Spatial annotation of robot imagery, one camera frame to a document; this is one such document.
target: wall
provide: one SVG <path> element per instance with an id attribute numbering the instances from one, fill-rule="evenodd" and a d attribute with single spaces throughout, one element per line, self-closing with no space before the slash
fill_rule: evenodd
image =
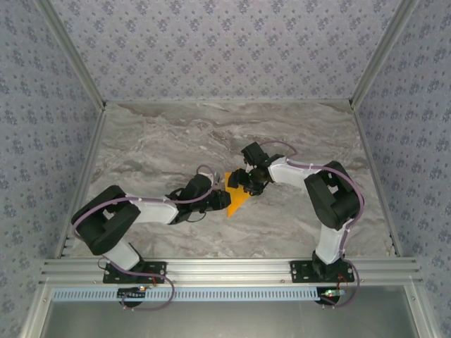
<path id="1" fill-rule="evenodd" d="M 52 257 L 97 110 L 31 0 L 0 6 L 0 337 Z"/>
<path id="2" fill-rule="evenodd" d="M 421 0 L 359 107 L 406 256 L 451 337 L 451 4 Z"/>
<path id="3" fill-rule="evenodd" d="M 398 0 L 53 0 L 107 101 L 347 99 Z"/>

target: floor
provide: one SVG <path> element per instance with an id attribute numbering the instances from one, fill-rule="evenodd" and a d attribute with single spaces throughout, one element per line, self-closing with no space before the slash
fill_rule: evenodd
<path id="1" fill-rule="evenodd" d="M 243 166 L 253 141 L 294 145 L 299 161 L 340 161 L 361 187 L 366 208 L 350 235 L 350 256 L 393 255 L 369 164 L 347 102 L 109 104 L 88 199 L 118 184 L 137 196 L 184 187 L 205 163 L 221 174 Z M 271 155 L 283 147 L 266 147 Z M 307 257 L 320 233 L 305 189 L 270 184 L 231 218 L 208 213 L 198 223 L 137 224 L 125 238 L 144 257 Z M 73 256 L 91 256 L 76 242 Z"/>

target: yellow triangular object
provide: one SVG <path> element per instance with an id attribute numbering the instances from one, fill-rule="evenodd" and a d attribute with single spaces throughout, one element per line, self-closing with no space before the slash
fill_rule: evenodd
<path id="1" fill-rule="evenodd" d="M 225 190 L 230 194 L 230 205 L 227 207 L 227 217 L 230 217 L 233 215 L 236 210 L 238 210 L 241 205 L 246 202 L 246 200 L 249 198 L 249 194 L 244 191 L 242 185 L 240 185 L 237 189 L 230 188 L 227 186 L 228 178 L 230 177 L 232 173 L 225 173 Z"/>

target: purple cable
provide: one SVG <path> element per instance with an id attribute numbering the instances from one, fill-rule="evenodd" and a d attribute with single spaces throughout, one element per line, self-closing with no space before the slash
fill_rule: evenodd
<path id="1" fill-rule="evenodd" d="M 196 169 L 196 173 L 199 173 L 199 169 L 201 168 L 206 168 L 208 169 L 208 171 L 213 175 L 214 178 L 214 171 L 213 169 L 211 169 L 208 165 L 206 164 L 201 164 L 199 167 L 197 167 Z M 129 197 L 121 197 L 119 199 L 112 199 L 110 201 L 104 202 L 102 204 L 99 204 L 98 206 L 95 206 L 94 208 L 92 208 L 91 210 L 89 210 L 88 212 L 84 213 L 83 215 L 81 215 L 73 224 L 72 228 L 74 230 L 74 234 L 75 237 L 83 240 L 78 234 L 77 234 L 77 228 L 80 226 L 80 224 L 83 222 L 83 220 L 85 220 L 86 218 L 90 217 L 93 213 L 96 213 L 97 211 L 106 208 L 107 206 L 110 206 L 111 204 L 117 204 L 117 203 L 121 203 L 121 202 L 129 202 L 129 201 L 142 201 L 142 202 L 161 202 L 161 203 L 172 203 L 172 204 L 189 204 L 189 203 L 194 203 L 197 201 L 200 201 L 202 199 L 204 199 L 205 197 L 207 197 L 208 195 L 210 195 L 210 193 L 213 191 L 214 188 L 214 184 L 211 185 L 210 189 L 203 195 L 195 198 L 195 199 L 189 199 L 186 201 L 172 201 L 170 199 L 158 199 L 158 198 L 154 198 L 154 197 L 134 197 L 134 196 L 129 196 Z M 128 271 L 125 269 L 122 269 L 119 265 L 116 265 L 114 262 L 110 261 L 110 264 L 117 270 L 121 271 L 122 273 L 125 273 L 127 275 L 132 275 L 132 276 L 141 276 L 141 277 L 155 277 L 155 278 L 163 278 L 164 280 L 166 280 L 170 285 L 171 285 L 171 296 L 169 297 L 169 299 L 161 304 L 160 306 L 157 306 L 156 308 L 134 308 L 133 311 L 156 311 L 156 310 L 161 310 L 162 308 L 167 307 L 173 300 L 174 296 L 175 296 L 175 287 L 174 287 L 174 283 L 172 280 L 170 280 L 169 278 L 167 278 L 165 275 L 160 275 L 158 273 L 135 273 L 133 271 Z M 124 306 L 124 308 L 128 308 L 125 305 L 125 298 L 128 294 L 126 294 L 123 298 L 122 298 L 122 305 Z"/>
<path id="2" fill-rule="evenodd" d="M 111 265 L 116 269 L 121 271 L 122 273 L 126 273 L 128 275 L 132 275 L 132 276 L 140 276 L 140 277 L 155 277 L 155 278 L 163 278 L 165 281 L 167 281 L 169 283 L 169 285 L 171 286 L 172 292 L 171 295 L 169 296 L 169 299 L 167 301 L 165 301 L 164 303 L 162 303 L 159 306 L 156 306 L 154 308 L 129 308 L 128 306 L 125 305 L 125 298 L 127 298 L 127 296 L 130 293 L 124 294 L 124 296 L 122 297 L 122 301 L 121 304 L 125 309 L 131 310 L 131 311 L 141 311 L 141 312 L 149 312 L 149 311 L 158 311 L 161 310 L 165 307 L 167 307 L 173 300 L 174 296 L 175 296 L 175 286 L 172 280 L 170 280 L 169 278 L 167 278 L 165 275 L 160 275 L 159 273 L 134 273 L 133 271 L 128 271 L 128 270 L 124 270 L 122 269 L 119 265 L 116 265 L 115 263 L 111 262 Z"/>
<path id="3" fill-rule="evenodd" d="M 295 152 L 291 156 L 295 156 L 295 155 L 298 154 L 297 150 L 293 146 L 287 144 L 286 142 L 282 142 L 282 141 L 267 141 L 267 142 L 262 143 L 262 145 L 264 145 L 264 144 L 273 144 L 273 143 L 279 143 L 279 144 L 283 144 L 283 145 L 288 146 L 290 149 L 292 149 Z M 308 165 L 308 164 L 303 164 L 303 163 L 293 163 L 293 162 L 290 162 L 290 159 L 288 157 L 287 157 L 287 164 L 291 165 L 292 167 L 295 167 L 295 168 L 307 169 L 307 170 L 325 170 L 325 171 L 328 171 L 330 173 L 336 174 L 337 176 L 340 176 L 342 179 L 344 179 L 347 183 L 350 184 L 350 186 L 355 191 L 355 193 L 357 195 L 357 198 L 359 199 L 359 212 L 358 212 L 357 216 L 345 226 L 345 233 L 343 234 L 343 238 L 342 238 L 342 240 L 340 242 L 340 248 L 339 248 L 340 258 L 342 259 L 342 261 L 348 263 L 352 267 L 352 269 L 355 271 L 355 276 L 356 276 L 356 281 L 357 281 L 357 288 L 355 290 L 355 293 L 353 293 L 353 295 L 351 296 L 351 298 L 349 298 L 345 303 L 340 304 L 340 305 L 336 305 L 330 299 L 327 299 L 325 297 L 321 297 L 323 300 L 333 304 L 336 308 L 342 308 L 343 306 L 351 304 L 355 300 L 355 296 L 359 293 L 359 288 L 360 288 L 359 271 L 357 270 L 357 268 L 355 267 L 353 262 L 351 262 L 350 260 L 346 259 L 343 256 L 343 251 L 344 251 L 344 248 L 345 248 L 345 242 L 346 242 L 346 239 L 347 239 L 347 234 L 351 230 L 351 227 L 354 226 L 354 224 L 361 218 L 362 214 L 364 213 L 365 205 L 364 205 L 364 199 L 363 199 L 362 193 L 360 192 L 360 188 L 357 186 L 357 184 L 354 183 L 354 181 L 352 181 L 348 176 L 346 176 L 345 174 L 343 174 L 342 172 L 340 172 L 340 171 L 338 171 L 336 169 L 325 167 L 323 165 Z"/>

